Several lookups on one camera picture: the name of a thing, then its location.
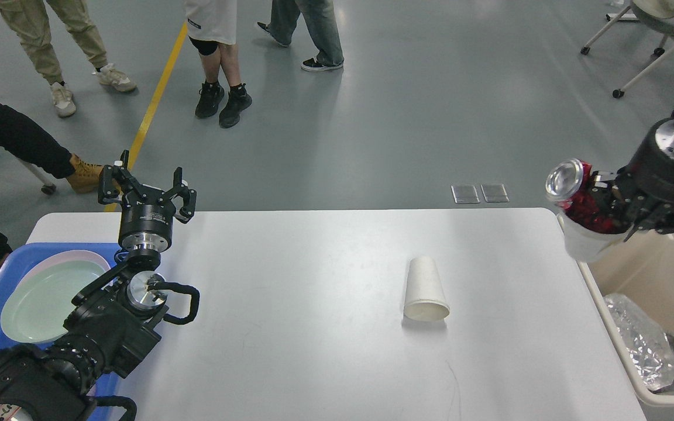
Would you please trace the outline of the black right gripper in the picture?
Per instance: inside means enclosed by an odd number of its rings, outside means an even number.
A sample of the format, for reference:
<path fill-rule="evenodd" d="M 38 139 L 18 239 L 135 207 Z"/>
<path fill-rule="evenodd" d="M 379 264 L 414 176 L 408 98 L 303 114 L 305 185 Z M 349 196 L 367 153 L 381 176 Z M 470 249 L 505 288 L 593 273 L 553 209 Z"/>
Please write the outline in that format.
<path fill-rule="evenodd" d="M 594 171 L 589 179 L 594 202 L 589 229 L 620 234 L 674 233 L 674 118 L 653 125 L 623 170 Z"/>

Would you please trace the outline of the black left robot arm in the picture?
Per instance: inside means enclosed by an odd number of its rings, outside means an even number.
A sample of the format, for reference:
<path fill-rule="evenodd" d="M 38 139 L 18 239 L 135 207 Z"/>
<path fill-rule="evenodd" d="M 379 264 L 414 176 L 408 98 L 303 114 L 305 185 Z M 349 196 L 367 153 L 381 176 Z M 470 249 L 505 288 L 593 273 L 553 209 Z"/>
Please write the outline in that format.
<path fill-rule="evenodd" d="M 134 420 L 133 399 L 90 395 L 102 375 L 126 378 L 161 337 L 160 322 L 185 325 L 198 314 L 199 291 L 158 274 L 160 254 L 171 246 L 172 222 L 188 223 L 197 192 L 176 168 L 167 190 L 142 184 L 128 170 L 129 152 L 105 165 L 99 203 L 119 203 L 116 264 L 73 298 L 66 333 L 46 349 L 19 344 L 0 350 L 0 420 L 87 420 L 98 407 L 124 410 Z"/>

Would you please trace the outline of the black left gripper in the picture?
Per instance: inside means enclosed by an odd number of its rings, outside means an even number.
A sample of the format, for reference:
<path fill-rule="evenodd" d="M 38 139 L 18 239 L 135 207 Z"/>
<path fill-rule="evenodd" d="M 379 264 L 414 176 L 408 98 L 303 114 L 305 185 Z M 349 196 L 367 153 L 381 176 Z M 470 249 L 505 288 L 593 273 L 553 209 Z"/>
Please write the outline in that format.
<path fill-rule="evenodd" d="M 159 204 L 147 203 L 147 192 L 128 170 L 129 151 L 102 166 L 97 187 L 101 205 L 122 203 L 118 245 L 124 250 L 150 249 L 162 253 L 172 245 L 173 219 L 183 224 L 195 215 L 197 191 L 188 186 L 183 169 L 173 173 L 171 189 L 161 192 Z"/>

